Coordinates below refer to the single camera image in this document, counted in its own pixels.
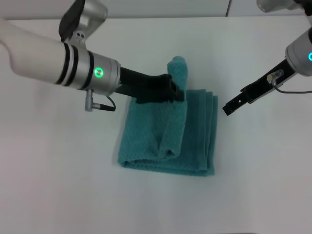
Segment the robotic arm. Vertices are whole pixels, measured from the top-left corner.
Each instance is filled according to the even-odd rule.
[[[308,17],[312,15],[312,0],[257,0],[257,5],[264,12],[285,8],[293,10],[301,7]],[[286,48],[285,57],[272,70],[254,83],[247,85],[241,90],[241,94],[226,103],[223,107],[224,112],[229,116],[247,102],[252,104],[273,90],[291,94],[312,93],[312,91],[285,92],[278,89],[296,74],[312,76],[312,28]]]
[[[8,50],[16,74],[87,91],[85,110],[114,111],[93,103],[92,94],[113,92],[136,97],[138,103],[184,101],[184,93],[163,74],[151,77],[129,69],[112,58],[86,49],[86,39],[105,22],[107,8],[96,0],[76,0],[59,25],[61,42],[17,28],[0,19],[0,43]]]

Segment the green indicator ring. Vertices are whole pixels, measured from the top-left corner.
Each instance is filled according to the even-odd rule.
[[[97,78],[102,78],[104,76],[104,71],[102,68],[100,67],[97,67],[96,69],[94,69],[94,75],[97,77]]]

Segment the white wall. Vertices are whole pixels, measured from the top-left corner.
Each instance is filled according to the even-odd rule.
[[[261,11],[256,0],[232,0],[229,16],[280,16],[280,15],[303,15],[302,9],[280,10],[269,13]]]
[[[14,23],[58,39],[57,20]],[[188,87],[219,96],[208,178],[120,168],[127,98],[113,95],[115,113],[86,113],[83,92],[14,75],[0,47],[0,233],[310,233],[312,96],[273,92],[230,117],[221,109],[309,26],[304,17],[110,19],[88,39],[151,75],[184,56]],[[312,80],[282,88],[310,90]]]
[[[229,0],[100,0],[110,18],[225,16]],[[74,0],[1,0],[9,19],[60,19]]]

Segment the textured fabric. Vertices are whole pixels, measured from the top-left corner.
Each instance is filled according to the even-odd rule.
[[[188,70],[182,57],[168,73],[185,90]],[[217,97],[188,90],[185,102],[137,104],[131,100],[119,149],[122,167],[191,176],[214,174]]]

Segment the black stripe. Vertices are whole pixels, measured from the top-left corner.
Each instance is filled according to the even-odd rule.
[[[90,56],[90,68],[89,68],[88,77],[87,77],[85,83],[83,84],[83,86],[78,90],[85,90],[89,86],[89,84],[92,80],[93,69],[94,69],[94,56],[93,56],[92,52],[88,51],[88,53]]]
[[[67,43],[64,43],[64,46],[65,46],[65,62],[64,62],[62,73],[60,74],[60,77],[55,84],[62,84],[63,80],[65,79],[67,70],[68,70],[70,51],[69,51],[69,46]]]
[[[73,50],[74,50],[74,64],[73,64],[73,69],[72,72],[66,82],[66,84],[64,86],[69,86],[71,85],[71,83],[73,82],[75,75],[76,75],[76,71],[77,71],[77,66],[78,66],[78,60],[79,60],[79,56],[78,56],[78,49],[77,47],[75,47],[74,45],[72,45]]]

